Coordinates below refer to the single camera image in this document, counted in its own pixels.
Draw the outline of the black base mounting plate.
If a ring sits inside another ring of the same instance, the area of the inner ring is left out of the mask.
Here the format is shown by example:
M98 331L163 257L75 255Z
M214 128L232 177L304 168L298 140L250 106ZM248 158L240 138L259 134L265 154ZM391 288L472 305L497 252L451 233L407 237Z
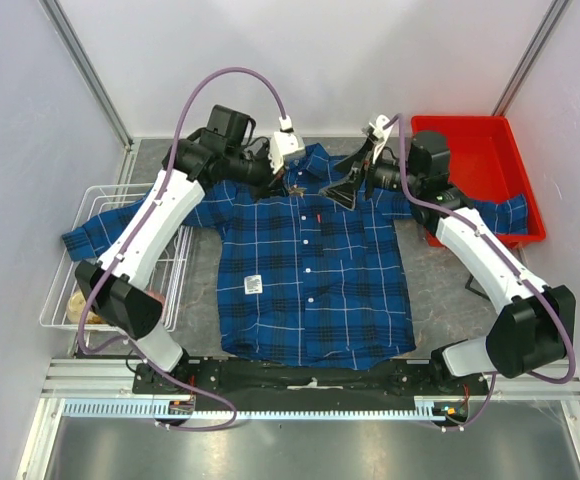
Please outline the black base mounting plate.
M369 370L286 367L238 358L192 357L175 377L239 407L404 407L416 397L483 396L477 374L440 381L426 360L393 359Z

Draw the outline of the black brooch box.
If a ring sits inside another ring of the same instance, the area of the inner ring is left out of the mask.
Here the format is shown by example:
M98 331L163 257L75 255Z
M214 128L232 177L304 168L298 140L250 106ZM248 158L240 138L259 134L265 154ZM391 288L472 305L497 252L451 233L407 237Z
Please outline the black brooch box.
M473 275L469 275L468 276L468 279L467 279L467 281L466 281L466 283L464 285L464 288L467 291L469 291L469 292L477 295L478 297L483 298L486 301L488 301L489 300L489 297L483 291L481 291L479 288L476 288L475 285L474 285L474 282L475 282L474 276Z

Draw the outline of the red plastic bin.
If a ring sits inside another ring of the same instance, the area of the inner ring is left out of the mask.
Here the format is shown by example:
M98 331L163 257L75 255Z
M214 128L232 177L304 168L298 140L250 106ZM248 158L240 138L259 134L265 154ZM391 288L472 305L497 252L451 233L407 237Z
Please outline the red plastic bin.
M508 123L498 116L425 116L411 119L412 132L436 131L446 137L450 181L481 201L500 204L523 195L528 205L525 235L502 235L509 248L545 240L546 230L524 162Z

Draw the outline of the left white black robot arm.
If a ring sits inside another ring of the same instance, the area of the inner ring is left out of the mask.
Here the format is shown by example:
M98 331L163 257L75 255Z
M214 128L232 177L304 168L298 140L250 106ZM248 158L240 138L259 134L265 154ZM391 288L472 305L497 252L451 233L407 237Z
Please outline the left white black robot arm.
M256 123L247 114L216 105L205 127L176 137L156 181L117 240L95 263L81 261L75 270L94 313L123 332L153 363L155 382L178 393L189 382L181 363L185 353L161 321L163 305L146 291L156 262L184 219L217 184L230 180L264 188L281 177L289 157L303 150L290 116L255 157L245 154L243 140Z

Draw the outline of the pink patterned ceramic bowl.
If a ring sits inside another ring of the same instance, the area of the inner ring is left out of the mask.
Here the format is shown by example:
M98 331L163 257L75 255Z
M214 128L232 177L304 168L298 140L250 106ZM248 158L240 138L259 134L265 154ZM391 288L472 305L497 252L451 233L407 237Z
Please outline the pink patterned ceramic bowl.
M155 300L157 300L162 306L165 306L166 304L166 299L165 297L159 293L159 292L153 292L153 291L149 291L148 294L154 298Z

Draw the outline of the aluminium slotted rail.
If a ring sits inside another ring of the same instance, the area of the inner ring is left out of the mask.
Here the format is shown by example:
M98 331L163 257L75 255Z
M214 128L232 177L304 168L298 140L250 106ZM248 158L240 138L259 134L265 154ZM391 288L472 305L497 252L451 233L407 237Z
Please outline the aluminium slotted rail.
M445 409L432 401L416 398L404 407L239 407L229 410L202 407L190 402L156 399L67 399L63 415L73 418L154 420L395 420L443 421Z

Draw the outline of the blue plaid shirt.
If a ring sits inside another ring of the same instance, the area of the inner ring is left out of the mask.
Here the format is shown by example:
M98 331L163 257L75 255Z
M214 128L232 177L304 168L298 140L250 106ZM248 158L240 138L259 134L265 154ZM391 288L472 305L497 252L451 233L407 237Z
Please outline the blue plaid shirt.
M180 225L212 228L221 237L217 301L224 351L286 366L359 370L414 350L394 230L396 219L412 216L410 203L401 191L377 189L347 210L320 196L321 188L343 178L336 164L322 146L311 145L283 167L286 187L305 187L304 198L254 202L250 186L225 180ZM147 193L63 236L77 266L97 262Z

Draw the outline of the beige ceramic bowl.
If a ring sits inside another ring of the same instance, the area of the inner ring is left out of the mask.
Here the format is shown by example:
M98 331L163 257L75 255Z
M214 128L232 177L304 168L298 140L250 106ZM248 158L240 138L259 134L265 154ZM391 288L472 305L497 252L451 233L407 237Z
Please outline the beige ceramic bowl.
M76 290L69 298L66 305L66 318L71 324L78 324L86 306L86 298L80 290ZM86 324L96 324L99 317L92 311L86 315Z

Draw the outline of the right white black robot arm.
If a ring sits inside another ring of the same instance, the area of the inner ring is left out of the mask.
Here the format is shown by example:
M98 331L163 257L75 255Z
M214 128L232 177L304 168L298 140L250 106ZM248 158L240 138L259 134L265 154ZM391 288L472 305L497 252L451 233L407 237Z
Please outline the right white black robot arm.
M497 313L487 335L432 352L430 386L451 393L464 377L480 373L569 382L576 372L572 291L549 286L489 229L474 202L450 180L451 152L444 135L426 130L410 141L401 139L397 162L382 159L385 144L370 129L361 148L337 164L343 178L320 195L353 210L360 195L370 199L377 189L403 192L415 220L464 264Z

